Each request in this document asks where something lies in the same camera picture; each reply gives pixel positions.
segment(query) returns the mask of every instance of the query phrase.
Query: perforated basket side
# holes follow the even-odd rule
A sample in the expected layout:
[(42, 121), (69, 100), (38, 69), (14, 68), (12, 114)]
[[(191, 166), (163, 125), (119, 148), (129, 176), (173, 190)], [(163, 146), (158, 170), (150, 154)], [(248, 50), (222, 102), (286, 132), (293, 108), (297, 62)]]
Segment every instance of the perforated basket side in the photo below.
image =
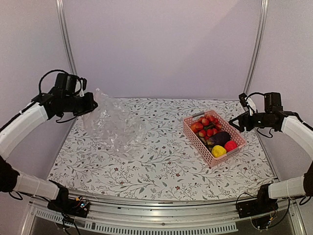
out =
[(215, 118), (217, 118), (222, 125), (222, 131), (227, 131), (230, 136), (231, 140), (235, 141), (238, 145), (238, 150), (243, 148), (246, 144), (245, 139), (233, 128), (229, 125), (227, 121), (225, 121), (219, 114), (217, 114), (214, 110), (209, 110), (200, 114), (197, 114), (195, 116), (186, 117), (183, 120), (183, 130), (186, 136), (189, 138), (189, 140), (193, 143), (193, 145), (198, 149), (198, 151), (201, 153), (205, 161), (208, 163), (209, 166), (215, 166), (219, 163), (222, 163), (229, 159), (231, 156), (233, 156), (237, 151), (233, 150), (227, 154), (224, 154), (218, 158), (213, 157), (211, 152), (205, 147), (205, 145), (202, 143), (202, 141), (196, 136), (196, 134), (190, 129), (190, 126), (197, 122), (198, 116), (205, 116), (205, 115), (212, 115)]

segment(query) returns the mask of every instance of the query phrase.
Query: white wall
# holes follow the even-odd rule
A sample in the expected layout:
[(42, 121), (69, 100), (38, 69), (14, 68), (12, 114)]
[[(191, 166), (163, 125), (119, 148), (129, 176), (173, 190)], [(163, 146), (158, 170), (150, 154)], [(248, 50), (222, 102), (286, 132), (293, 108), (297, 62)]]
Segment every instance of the white wall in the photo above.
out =
[[(284, 110), (298, 112), (313, 126), (313, 1), (269, 1), (268, 18), (250, 93), (280, 92)], [(257, 107), (263, 109), (258, 99)], [(312, 160), (289, 137), (263, 138), (280, 179), (303, 175)], [(300, 207), (313, 234), (313, 203)]]
[(115, 97), (238, 99), (258, 0), (67, 0), (77, 71)]
[[(2, 0), (0, 7), (0, 126), (38, 94), (38, 82), (51, 69), (69, 71), (55, 0)], [(54, 84), (47, 77), (43, 91)], [(21, 171), (46, 178), (70, 123), (49, 121), (32, 132), (8, 162)], [(28, 199), (0, 193), (0, 234), (16, 235)]]

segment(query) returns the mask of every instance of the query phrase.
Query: basket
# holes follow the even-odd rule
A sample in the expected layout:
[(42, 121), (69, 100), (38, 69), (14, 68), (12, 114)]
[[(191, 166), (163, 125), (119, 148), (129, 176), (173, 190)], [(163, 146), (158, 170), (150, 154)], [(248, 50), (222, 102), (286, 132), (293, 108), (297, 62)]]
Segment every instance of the basket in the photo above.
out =
[[(205, 145), (202, 143), (202, 141), (196, 136), (196, 134), (190, 129), (190, 126), (197, 122), (198, 119), (195, 117), (198, 116), (205, 116), (205, 115), (212, 115), (213, 117), (217, 118), (220, 121), (220, 124), (222, 125), (222, 131), (227, 131), (230, 136), (231, 140), (235, 141), (238, 145), (237, 148), (233, 149), (232, 151), (215, 158), (211, 154), (211, 152), (205, 147)], [(192, 142), (192, 144), (198, 149), (198, 151), (201, 153), (205, 161), (208, 163), (210, 167), (213, 167), (219, 163), (222, 163), (229, 159), (231, 156), (236, 154), (238, 151), (240, 151), (241, 148), (243, 148), (246, 145), (246, 140), (237, 132), (237, 130), (228, 124), (227, 121), (225, 121), (220, 115), (218, 115), (214, 110), (209, 110), (206, 112), (201, 112), (198, 114), (195, 114), (190, 117), (186, 117), (183, 119), (183, 130), (185, 135), (189, 138), (189, 140)]]

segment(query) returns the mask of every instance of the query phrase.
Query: clear plastic bag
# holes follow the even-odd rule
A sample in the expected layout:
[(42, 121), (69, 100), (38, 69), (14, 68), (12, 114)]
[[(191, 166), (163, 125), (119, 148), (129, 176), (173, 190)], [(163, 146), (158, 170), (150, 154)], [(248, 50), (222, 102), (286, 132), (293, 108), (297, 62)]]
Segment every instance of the clear plastic bag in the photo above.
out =
[(118, 99), (108, 97), (100, 89), (96, 89), (94, 100), (98, 108), (83, 116), (84, 129), (88, 134), (100, 145), (116, 152), (138, 151), (146, 133), (141, 119)]

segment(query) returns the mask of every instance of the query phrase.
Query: floral tablecloth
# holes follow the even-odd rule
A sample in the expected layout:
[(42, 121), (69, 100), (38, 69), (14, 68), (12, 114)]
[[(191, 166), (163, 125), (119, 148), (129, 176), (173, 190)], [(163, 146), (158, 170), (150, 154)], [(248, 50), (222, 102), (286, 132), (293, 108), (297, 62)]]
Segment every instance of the floral tablecloth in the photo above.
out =
[(238, 101), (120, 99), (146, 124), (147, 138), (133, 158), (103, 149), (78, 118), (49, 179), (92, 193), (153, 200), (219, 200), (255, 193), (274, 176), (254, 131), (234, 157), (209, 167), (182, 131), (182, 119), (215, 110), (226, 120), (243, 112)]

